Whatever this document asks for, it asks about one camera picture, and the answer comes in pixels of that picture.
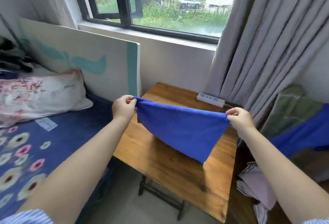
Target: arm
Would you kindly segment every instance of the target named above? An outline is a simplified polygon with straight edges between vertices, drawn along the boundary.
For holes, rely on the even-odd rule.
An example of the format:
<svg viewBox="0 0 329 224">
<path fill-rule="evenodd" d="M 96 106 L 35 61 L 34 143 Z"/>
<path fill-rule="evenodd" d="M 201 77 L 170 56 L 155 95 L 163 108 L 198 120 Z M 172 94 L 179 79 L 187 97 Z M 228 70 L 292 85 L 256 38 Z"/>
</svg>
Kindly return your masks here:
<svg viewBox="0 0 329 224">
<path fill-rule="evenodd" d="M 256 163 L 272 186 L 283 211 L 293 224 L 329 217 L 329 194 L 287 159 L 256 128 L 249 112 L 233 108 L 226 112 Z"/>
<path fill-rule="evenodd" d="M 42 209 L 55 223 L 74 223 L 134 115 L 132 99 L 126 95 L 115 101 L 113 120 L 61 163 L 18 212 Z"/>
</svg>

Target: power strip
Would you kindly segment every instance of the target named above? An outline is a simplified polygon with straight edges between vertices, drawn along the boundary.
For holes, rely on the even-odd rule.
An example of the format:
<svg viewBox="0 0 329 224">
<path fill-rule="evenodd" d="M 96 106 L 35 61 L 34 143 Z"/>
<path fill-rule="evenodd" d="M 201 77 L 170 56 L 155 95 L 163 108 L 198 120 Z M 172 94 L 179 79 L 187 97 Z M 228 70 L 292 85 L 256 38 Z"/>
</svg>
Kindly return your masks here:
<svg viewBox="0 0 329 224">
<path fill-rule="evenodd" d="M 204 93 L 199 93 L 199 95 L 196 97 L 198 100 L 212 104 L 212 105 L 216 105 L 219 106 L 221 108 L 224 107 L 225 104 L 225 100 L 224 99 L 220 99 L 220 98 L 216 98 Z"/>
</svg>

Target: pink cloth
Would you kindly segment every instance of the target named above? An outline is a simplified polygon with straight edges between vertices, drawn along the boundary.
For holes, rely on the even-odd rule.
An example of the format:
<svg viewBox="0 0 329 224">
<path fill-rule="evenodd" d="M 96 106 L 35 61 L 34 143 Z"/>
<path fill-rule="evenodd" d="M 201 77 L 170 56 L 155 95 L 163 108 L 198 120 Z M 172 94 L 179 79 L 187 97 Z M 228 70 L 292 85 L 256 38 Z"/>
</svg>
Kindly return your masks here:
<svg viewBox="0 0 329 224">
<path fill-rule="evenodd" d="M 236 182 L 237 189 L 246 196 L 260 201 L 254 205 L 254 211 L 259 224 L 267 221 L 267 212 L 276 203 L 275 193 L 255 162 L 248 163 L 248 167 L 239 175 L 241 180 Z"/>
</svg>

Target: hand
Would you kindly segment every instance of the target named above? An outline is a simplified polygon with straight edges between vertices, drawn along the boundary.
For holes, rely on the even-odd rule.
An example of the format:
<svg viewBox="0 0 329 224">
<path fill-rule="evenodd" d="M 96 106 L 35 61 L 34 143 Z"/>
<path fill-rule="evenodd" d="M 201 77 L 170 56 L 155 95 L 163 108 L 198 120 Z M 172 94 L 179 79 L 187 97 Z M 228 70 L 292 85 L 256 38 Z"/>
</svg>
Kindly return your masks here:
<svg viewBox="0 0 329 224">
<path fill-rule="evenodd" d="M 137 99 L 131 95 L 124 95 L 117 99 L 112 105 L 113 119 L 124 118 L 130 121 L 135 113 L 136 102 Z"/>
<path fill-rule="evenodd" d="M 240 138 L 244 139 L 244 134 L 247 130 L 256 129 L 252 115 L 245 109 L 235 107 L 226 112 L 227 119 L 232 126 L 237 130 Z"/>
</svg>

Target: grass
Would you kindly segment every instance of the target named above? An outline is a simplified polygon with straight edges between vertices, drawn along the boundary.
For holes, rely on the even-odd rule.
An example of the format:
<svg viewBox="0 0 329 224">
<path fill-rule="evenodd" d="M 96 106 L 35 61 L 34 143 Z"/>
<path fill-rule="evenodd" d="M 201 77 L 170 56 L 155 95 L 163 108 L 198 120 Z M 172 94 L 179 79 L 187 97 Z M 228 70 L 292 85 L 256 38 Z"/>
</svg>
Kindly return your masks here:
<svg viewBox="0 0 329 224">
<path fill-rule="evenodd" d="M 143 18 L 133 19 L 133 23 L 148 27 L 199 33 L 200 28 L 211 29 L 216 27 L 217 29 L 223 29 L 228 16 L 229 12 L 180 14 L 177 7 L 158 7 L 151 3 L 144 6 Z"/>
</svg>

